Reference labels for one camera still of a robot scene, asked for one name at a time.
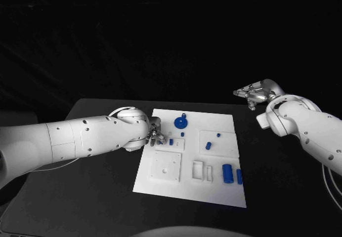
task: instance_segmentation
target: white board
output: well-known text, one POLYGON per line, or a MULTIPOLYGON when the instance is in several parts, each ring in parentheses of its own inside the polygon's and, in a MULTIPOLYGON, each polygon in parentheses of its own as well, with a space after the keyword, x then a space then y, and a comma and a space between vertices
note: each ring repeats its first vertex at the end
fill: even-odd
POLYGON ((151 144, 145 146, 133 191, 172 198, 246 207, 244 186, 237 183, 240 160, 233 115, 155 109, 154 116, 162 119, 162 133, 167 136, 168 143, 165 145, 155 145, 155 147, 152 147, 151 144), (188 127, 178 129, 174 122, 182 113, 187 114, 188 127), (221 134, 220 138, 223 138, 223 140, 216 141, 219 137, 214 135, 217 133, 221 134), (206 148, 204 144, 207 143, 201 141, 201 138, 214 141, 213 147, 208 150, 211 151, 210 153, 206 151, 201 152, 206 148), (156 154, 156 152, 168 152, 172 155, 165 156, 164 153, 156 154), (181 154, 180 179, 174 181, 174 177, 169 180, 152 178, 154 170, 156 169, 159 172, 164 170, 162 166, 156 168, 154 158, 164 159, 165 157, 177 157, 175 154, 181 154), (194 161, 203 162, 203 182, 195 181, 193 178, 194 161), (233 184, 224 183, 224 164, 232 164, 233 166, 233 184), (208 182, 207 178, 208 166, 211 167, 211 182, 208 182))

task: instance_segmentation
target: black table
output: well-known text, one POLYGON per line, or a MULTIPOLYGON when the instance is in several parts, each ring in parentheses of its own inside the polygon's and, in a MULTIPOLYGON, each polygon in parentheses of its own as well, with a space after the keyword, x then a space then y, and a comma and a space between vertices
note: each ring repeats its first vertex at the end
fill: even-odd
POLYGON ((120 149, 67 167, 34 172, 2 218, 6 233, 41 237, 122 237, 168 226, 203 226, 253 236, 327 236, 341 213, 327 192, 322 167, 295 136, 263 130, 243 105, 83 99, 67 119, 109 115, 135 106, 232 114, 247 209, 133 192, 143 149, 120 149))

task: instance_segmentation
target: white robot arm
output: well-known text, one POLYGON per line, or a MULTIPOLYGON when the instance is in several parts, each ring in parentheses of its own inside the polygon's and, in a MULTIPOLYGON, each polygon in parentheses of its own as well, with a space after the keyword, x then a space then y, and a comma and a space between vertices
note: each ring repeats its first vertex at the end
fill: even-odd
POLYGON ((240 90, 255 111, 256 105, 269 102, 266 112, 257 116, 263 129, 269 127, 283 137, 294 134, 301 139, 305 151, 342 175, 342 121, 324 113, 307 98, 286 94, 278 83, 266 79, 240 90))
POLYGON ((118 118, 97 116, 27 126, 0 127, 0 189, 22 174, 63 160, 96 156, 120 148, 135 151, 159 140, 161 118, 122 110, 118 118))

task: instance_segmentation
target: dark wall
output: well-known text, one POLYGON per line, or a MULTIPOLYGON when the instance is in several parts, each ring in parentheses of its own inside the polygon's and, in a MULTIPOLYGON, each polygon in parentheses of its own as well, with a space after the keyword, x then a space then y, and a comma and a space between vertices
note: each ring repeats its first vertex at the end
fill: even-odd
POLYGON ((0 109, 45 122, 81 98, 246 104, 233 91, 270 78, 342 116, 338 14, 327 2, 2 4, 0 109))

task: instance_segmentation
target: white cable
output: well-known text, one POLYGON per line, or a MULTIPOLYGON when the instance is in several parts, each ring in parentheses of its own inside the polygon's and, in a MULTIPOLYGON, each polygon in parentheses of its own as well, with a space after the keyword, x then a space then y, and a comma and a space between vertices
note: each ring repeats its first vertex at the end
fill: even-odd
POLYGON ((41 169, 41 170, 34 170, 32 172, 38 172, 38 171, 48 171, 48 170, 54 170, 54 169, 58 169, 58 168, 63 168, 64 166, 70 165, 73 162, 70 162, 68 164, 57 167, 57 168, 53 168, 53 169, 41 169))
POLYGON ((325 174, 325 165, 324 165, 324 164, 322 164, 322 171, 324 171, 324 179, 325 179, 325 184, 327 184, 328 192, 330 192, 330 194, 331 194, 331 196, 333 196, 333 198, 334 198, 334 201, 335 201, 335 203, 337 203, 337 205, 340 206, 341 211, 342 211, 342 207, 341 207, 341 205, 340 205, 340 203, 338 203, 338 201, 337 201, 337 199, 335 199, 335 197, 334 197, 334 194, 333 194, 333 192, 331 192, 331 189, 330 189, 330 187, 328 187, 327 174, 325 174))
POLYGON ((115 111, 110 113, 109 116, 115 115, 116 112, 119 112, 119 111, 122 111, 122 110, 125 110, 125 109, 136 109, 136 108, 135 108, 135 107, 122 107, 122 108, 119 108, 118 110, 115 110, 115 111))
POLYGON ((331 175, 331 179, 333 179, 333 182, 334 182, 334 186, 335 186, 335 188, 337 188, 337 191, 340 192, 340 194, 341 194, 341 196, 342 196, 342 192, 341 192, 341 190, 340 190, 340 188, 338 188, 338 186, 337 186, 335 180, 334 180, 334 175, 333 175, 333 170, 331 170, 331 169, 330 169, 330 175, 331 175))

